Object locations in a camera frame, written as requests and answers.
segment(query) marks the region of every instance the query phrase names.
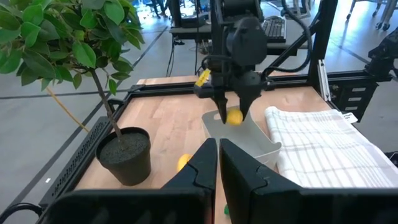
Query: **keyboard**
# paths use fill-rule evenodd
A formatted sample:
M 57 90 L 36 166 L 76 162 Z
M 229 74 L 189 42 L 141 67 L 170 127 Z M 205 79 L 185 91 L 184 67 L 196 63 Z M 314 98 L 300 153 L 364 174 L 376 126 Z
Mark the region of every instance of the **keyboard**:
M 286 20 L 279 16 L 270 16 L 262 23 L 262 29 L 268 36 L 268 43 L 286 42 Z

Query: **green leaf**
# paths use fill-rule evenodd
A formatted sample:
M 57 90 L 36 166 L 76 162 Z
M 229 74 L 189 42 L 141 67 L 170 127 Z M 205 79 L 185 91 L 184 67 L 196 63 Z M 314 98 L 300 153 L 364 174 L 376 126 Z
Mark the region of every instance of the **green leaf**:
M 95 57 L 99 58 L 103 56 L 103 52 L 100 49 L 94 49 Z
M 10 12 L 0 11 L 0 27 L 7 30 L 18 30 L 21 24 Z
M 108 19 L 106 16 L 104 16 L 103 19 L 111 36 L 117 42 L 119 42 L 119 44 L 124 44 L 127 41 L 127 38 L 124 35 L 122 29 L 118 25 L 116 25 L 112 20 Z
M 41 30 L 39 32 L 39 39 L 42 42 L 50 41 L 50 40 L 58 40 L 60 36 L 55 28 L 55 26 L 47 21 L 44 20 L 40 25 Z
M 62 80 L 73 82 L 72 75 L 67 68 L 59 65 L 56 67 L 55 71 L 58 73 L 58 76 L 62 77 Z
M 125 33 L 126 33 L 127 37 L 128 37 L 129 35 L 131 35 L 131 36 L 137 38 L 138 41 L 139 41 L 140 43 L 142 43 L 142 44 L 145 43 L 145 41 L 144 41 L 144 39 L 142 38 L 142 35 L 141 35 L 141 33 L 139 32 L 139 30 L 136 30 L 136 29 L 125 29 Z
M 22 20 L 24 22 L 31 22 L 35 25 L 39 25 L 44 18 L 42 6 L 28 6 L 22 14 Z
M 109 85 L 109 91 L 110 91 L 114 96 L 116 96 L 116 89 L 117 89 L 117 87 L 118 87 L 118 85 L 116 84 L 116 82 L 115 82 L 113 79 L 109 79 L 108 85 Z
M 124 54 L 124 53 L 129 52 L 130 50 L 131 50 L 131 49 L 122 49 L 121 53 Z
M 126 72 L 130 73 L 132 71 L 132 67 L 129 63 L 123 62 L 121 60 L 118 60 L 117 62 L 112 63 L 112 66 L 116 71 L 119 72 Z
M 36 73 L 32 69 L 26 67 L 21 73 L 21 85 L 26 86 L 31 84 L 32 82 L 36 81 L 37 78 L 38 77 Z
M 136 15 L 137 9 L 134 6 L 132 6 L 132 4 L 129 1 L 119 0 L 119 2 L 120 2 L 120 4 L 123 7 L 128 7 L 129 8 L 129 13 L 130 13 L 131 16 L 135 16 Z
M 45 9 L 53 0 L 33 0 L 32 5 L 40 5 Z
M 21 34 L 21 30 L 7 30 L 0 29 L 0 44 L 5 44 L 7 42 L 15 40 L 19 34 Z
M 94 34 L 95 36 L 101 38 L 101 39 L 104 39 L 104 40 L 106 40 L 106 39 L 111 37 L 108 32 L 106 32 L 105 30 L 101 30 L 101 29 L 93 29 L 91 31 L 91 33 Z
M 101 9 L 104 6 L 105 0 L 82 0 L 83 8 L 87 9 Z
M 42 91 L 48 87 L 48 85 L 50 84 L 50 82 L 52 80 L 53 80 L 52 78 L 43 78 L 42 79 Z
M 81 74 L 77 73 L 75 75 L 75 77 L 73 77 L 73 86 L 77 90 L 77 88 L 79 88 L 80 84 L 81 84 Z
M 125 80 L 125 79 L 129 78 L 130 75 L 128 75 L 125 72 L 116 72 L 116 73 L 112 74 L 111 77 L 116 80 Z
M 50 62 L 39 53 L 29 49 L 25 49 L 23 54 L 24 62 L 36 74 L 40 74 L 43 78 L 55 78 L 55 70 Z
M 22 72 L 25 70 L 25 68 L 27 68 L 26 63 L 22 62 L 20 67 L 18 68 L 17 77 L 19 77 L 22 74 Z
M 55 79 L 53 80 L 53 85 L 54 85 L 54 81 L 55 80 L 58 80 L 58 83 L 57 84 L 60 84 L 60 83 L 62 83 L 63 82 L 63 79 L 62 79 L 62 77 L 61 77 L 61 74 L 58 72 L 58 70 L 57 69 L 55 69 Z
M 62 38 L 69 37 L 67 27 L 62 22 L 60 22 L 57 18 L 55 18 L 51 15 L 48 15 L 48 14 L 44 14 L 44 19 L 51 22 L 51 24 L 54 25 L 54 27 L 57 30 L 57 33 L 60 37 L 62 37 Z
M 25 45 L 27 47 L 31 47 L 36 43 L 39 32 L 40 32 L 40 27 L 31 22 L 24 22 L 22 24 L 21 36 L 25 38 Z
M 2 62 L 0 67 L 0 73 L 8 74 L 17 70 L 19 63 L 21 62 L 22 52 L 20 50 L 12 49 L 7 59 Z
M 94 50 L 88 44 L 75 42 L 73 43 L 72 51 L 80 64 L 95 68 L 96 56 Z
M 98 68 L 104 68 L 108 65 L 108 58 L 105 56 L 97 58 L 96 66 Z
M 127 29 L 135 29 L 135 30 L 142 30 L 142 27 L 139 24 L 135 24 L 132 22 L 129 22 L 126 24 Z
M 108 56 L 113 59 L 117 60 L 122 52 L 122 45 L 117 43 L 116 41 L 112 42 L 108 49 Z
M 116 25 L 119 25 L 124 19 L 124 10 L 119 1 L 105 2 L 104 11 Z
M 0 50 L 0 68 L 7 62 L 7 53 Z
M 63 52 L 69 52 L 69 49 L 67 47 L 67 42 L 64 40 L 58 40 L 58 46 L 60 47 L 60 50 Z
M 73 36 L 76 38 L 76 40 L 83 41 L 85 39 L 85 32 L 82 30 L 75 30 L 73 31 Z
M 32 47 L 29 49 L 33 50 L 34 52 L 49 55 L 50 49 L 47 43 L 37 41 Z
M 93 76 L 93 74 L 91 72 L 85 72 L 83 75 L 86 76 L 86 77 L 92 77 Z
M 127 20 L 129 19 L 129 8 L 123 7 L 123 11 L 124 11 L 124 17 L 122 21 L 127 22 Z
M 141 50 L 141 46 L 139 45 L 139 40 L 132 36 L 132 35 L 127 35 L 127 39 L 129 40 L 130 44 L 135 46 L 138 50 Z
M 113 44 L 113 42 L 115 42 L 114 39 L 110 38 L 108 40 L 104 40 L 101 41 L 101 45 L 99 46 L 99 49 L 103 52 L 108 53 L 109 48 L 111 47 L 111 45 Z
M 7 11 L 18 18 L 22 18 L 22 12 L 20 10 L 18 10 L 14 7 L 6 6 L 3 3 L 0 3 L 0 11 Z
M 18 10 L 23 11 L 31 2 L 32 0 L 10 0 L 10 5 L 16 6 Z
M 97 37 L 93 33 L 88 34 L 88 40 L 106 40 L 107 38 Z
M 50 52 L 51 59 L 64 59 L 67 56 L 68 56 L 67 52 L 61 52 L 61 51 Z
M 80 20 L 80 25 L 87 29 L 94 29 L 97 26 L 97 20 L 91 10 L 87 10 Z
M 122 61 L 122 62 L 126 62 L 126 63 L 128 63 L 131 67 L 133 67 L 132 63 L 131 63 L 129 60 L 125 59 L 124 57 L 120 56 L 120 57 L 119 57 L 119 60 Z
M 76 15 L 75 13 L 72 12 L 64 12 L 62 13 L 62 17 L 65 20 L 65 22 L 75 30 L 84 30 L 85 28 L 80 25 L 80 20 L 81 17 Z
M 97 20 L 98 20 L 99 26 L 100 26 L 102 29 L 107 29 L 106 23 L 105 23 L 105 21 L 104 21 L 103 16 L 100 15 L 100 14 L 97 14 L 97 15 L 96 15 L 96 18 L 97 18 Z

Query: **table leg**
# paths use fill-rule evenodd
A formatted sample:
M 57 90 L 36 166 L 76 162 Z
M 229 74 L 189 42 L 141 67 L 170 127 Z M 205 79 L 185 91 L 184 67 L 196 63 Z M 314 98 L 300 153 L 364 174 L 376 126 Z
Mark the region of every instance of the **table leg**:
M 374 13 L 372 14 L 372 17 L 375 17 L 375 16 L 377 15 L 377 13 L 378 13 L 379 10 L 380 10 L 381 4 L 382 4 L 382 0 L 377 0 L 376 10 L 375 10 Z
M 353 3 L 351 3 L 351 9 L 349 9 L 349 13 L 347 15 L 347 20 L 350 19 L 351 14 L 353 13 L 353 10 L 354 10 L 354 7 L 355 7 L 355 3 L 356 3 L 356 0 L 353 0 Z
M 386 18 L 384 20 L 383 30 L 388 30 L 388 28 L 390 28 L 390 19 L 394 13 L 394 10 L 396 9 L 397 1 L 398 0 L 390 0 L 389 1 L 390 5 L 388 5 L 388 11 L 386 14 Z

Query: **wooden tabletop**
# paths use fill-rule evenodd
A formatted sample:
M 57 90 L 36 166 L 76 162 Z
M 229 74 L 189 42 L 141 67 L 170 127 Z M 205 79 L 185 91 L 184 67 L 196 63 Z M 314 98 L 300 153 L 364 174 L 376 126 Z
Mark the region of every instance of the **wooden tabletop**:
M 152 78 L 140 80 L 140 84 L 192 82 L 197 77 Z M 237 106 L 238 97 L 226 94 L 228 106 Z M 285 111 L 321 111 L 330 107 L 312 87 L 284 88 L 263 91 L 251 106 L 253 120 L 269 134 L 264 110 L 276 106 Z M 196 95 L 153 96 L 131 100 L 120 117 L 120 128 L 138 126 L 148 131 L 152 172 L 143 183 L 126 187 L 94 159 L 76 189 L 157 189 L 161 188 L 177 173 L 177 161 L 183 154 L 194 154 L 205 141 L 201 116 L 216 110 L 210 99 L 199 99 Z M 231 223 L 224 215 L 226 205 L 221 175 L 218 171 L 216 190 L 215 223 Z

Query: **yellow lemon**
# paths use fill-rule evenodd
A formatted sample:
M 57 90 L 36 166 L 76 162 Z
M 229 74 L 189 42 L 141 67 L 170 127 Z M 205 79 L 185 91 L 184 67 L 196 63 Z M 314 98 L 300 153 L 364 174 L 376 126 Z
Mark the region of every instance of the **yellow lemon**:
M 184 154 L 180 157 L 177 163 L 177 172 L 180 172 L 187 162 L 192 158 L 192 155 Z
M 226 122 L 230 125 L 240 125 L 242 120 L 243 114 L 239 109 L 230 109 L 226 114 Z

